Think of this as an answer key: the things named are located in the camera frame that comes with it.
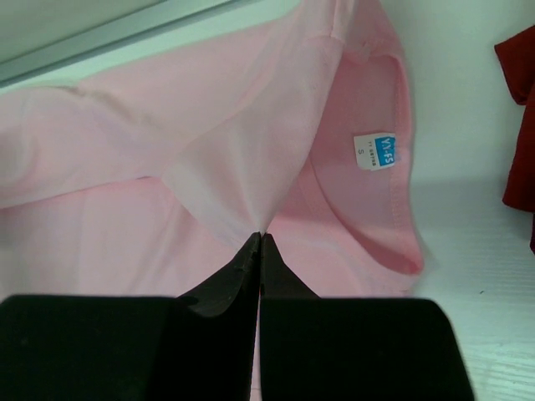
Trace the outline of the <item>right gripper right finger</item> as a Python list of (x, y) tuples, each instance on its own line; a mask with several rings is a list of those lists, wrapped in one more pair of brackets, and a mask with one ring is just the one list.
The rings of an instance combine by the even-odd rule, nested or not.
[(318, 300), (286, 265), (272, 235), (261, 245), (260, 384), (263, 400), (289, 400), (301, 393), (313, 366), (306, 313)]

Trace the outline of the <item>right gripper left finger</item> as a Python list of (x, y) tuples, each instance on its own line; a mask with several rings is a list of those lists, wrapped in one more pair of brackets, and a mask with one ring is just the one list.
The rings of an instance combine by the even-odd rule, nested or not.
[(249, 400), (259, 298), (259, 235), (177, 298), (180, 400)]

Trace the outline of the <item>pink polo shirt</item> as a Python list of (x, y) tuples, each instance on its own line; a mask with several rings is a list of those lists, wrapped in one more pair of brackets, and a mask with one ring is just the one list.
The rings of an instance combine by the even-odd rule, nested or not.
[(180, 400), (177, 298), (259, 235), (318, 296), (289, 400), (393, 398), (423, 259), (410, 96), (378, 1), (270, 22), (1, 97), (1, 397)]

